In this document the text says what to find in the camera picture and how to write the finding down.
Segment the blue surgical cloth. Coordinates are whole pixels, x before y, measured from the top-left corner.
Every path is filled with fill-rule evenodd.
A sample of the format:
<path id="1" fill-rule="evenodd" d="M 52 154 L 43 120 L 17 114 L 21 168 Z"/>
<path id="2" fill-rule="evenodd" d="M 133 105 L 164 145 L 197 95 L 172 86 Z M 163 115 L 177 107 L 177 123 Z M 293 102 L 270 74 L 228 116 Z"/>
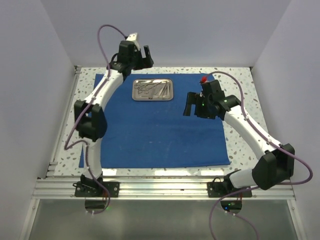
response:
<path id="1" fill-rule="evenodd" d="M 107 169 L 191 168 L 229 165 L 223 123 L 219 118 L 183 116 L 188 92 L 201 90 L 200 73 L 131 74 L 123 83 L 108 83 L 107 130 L 97 152 Z M 134 100 L 137 80 L 168 79 L 171 100 Z"/>

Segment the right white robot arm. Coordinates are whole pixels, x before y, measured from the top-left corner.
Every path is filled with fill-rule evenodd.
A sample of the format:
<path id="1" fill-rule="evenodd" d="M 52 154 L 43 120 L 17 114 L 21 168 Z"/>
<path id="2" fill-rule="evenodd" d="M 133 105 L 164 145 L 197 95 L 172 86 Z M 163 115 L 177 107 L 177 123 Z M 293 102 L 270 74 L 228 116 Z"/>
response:
<path id="1" fill-rule="evenodd" d="M 194 106 L 194 114 L 199 118 L 220 118 L 235 129 L 258 160 L 253 168 L 235 170 L 225 175 L 222 181 L 213 180 L 212 188 L 219 196 L 232 197 L 240 190 L 254 186 L 268 190 L 293 176 L 295 149 L 292 145 L 282 144 L 268 135 L 235 95 L 225 95 L 218 80 L 200 85 L 200 93 L 187 93 L 183 115 L 190 116 Z"/>

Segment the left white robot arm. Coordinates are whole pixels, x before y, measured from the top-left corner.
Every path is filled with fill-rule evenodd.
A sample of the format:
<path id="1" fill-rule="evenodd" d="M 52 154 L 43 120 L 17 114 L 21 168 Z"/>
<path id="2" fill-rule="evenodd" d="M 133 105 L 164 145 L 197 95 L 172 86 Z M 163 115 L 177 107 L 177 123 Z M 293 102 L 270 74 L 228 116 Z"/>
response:
<path id="1" fill-rule="evenodd" d="M 75 130 L 83 145 L 85 170 L 80 183 L 92 196 L 99 196 L 106 189 L 103 184 L 101 166 L 101 142 L 107 132 L 108 123 L 104 113 L 107 103 L 132 71 L 151 68 L 154 61 L 148 45 L 142 50 L 132 40 L 123 40 L 118 52 L 106 66 L 106 72 L 98 85 L 84 100 L 74 104 Z"/>

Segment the steel instrument tray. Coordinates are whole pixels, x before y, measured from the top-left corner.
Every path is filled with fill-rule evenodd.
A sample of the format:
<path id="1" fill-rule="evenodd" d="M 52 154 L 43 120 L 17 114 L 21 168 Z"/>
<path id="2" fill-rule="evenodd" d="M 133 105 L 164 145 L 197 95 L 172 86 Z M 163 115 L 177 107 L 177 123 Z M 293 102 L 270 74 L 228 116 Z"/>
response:
<path id="1" fill-rule="evenodd" d="M 160 84 L 155 87 L 156 89 L 161 88 L 163 86 L 163 84 L 170 84 L 171 87 L 170 87 L 169 97 L 162 97 L 162 95 L 161 95 L 161 96 L 155 97 L 153 99 L 148 99 L 150 92 L 152 92 L 154 90 L 154 88 L 153 88 L 153 89 L 151 89 L 151 91 L 148 94 L 136 94 L 136 93 L 133 93 L 133 91 L 132 91 L 132 99 L 133 100 L 152 102 L 152 101 L 171 101 L 174 98 L 174 87 L 173 87 L 173 82 L 171 79 L 169 79 L 169 78 L 140 78 L 140 79 L 136 79 L 134 81 L 146 81 L 146 80 L 160 82 Z"/>

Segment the steel surgical scissors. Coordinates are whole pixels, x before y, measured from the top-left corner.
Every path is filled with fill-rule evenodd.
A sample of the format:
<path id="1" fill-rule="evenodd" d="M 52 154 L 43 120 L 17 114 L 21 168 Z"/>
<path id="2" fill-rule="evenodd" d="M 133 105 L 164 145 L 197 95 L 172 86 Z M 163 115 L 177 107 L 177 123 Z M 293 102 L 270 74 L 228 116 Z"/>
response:
<path id="1" fill-rule="evenodd" d="M 157 87 L 161 82 L 153 80 L 136 80 L 133 83 L 132 92 L 135 94 L 148 94 L 151 89 Z"/>

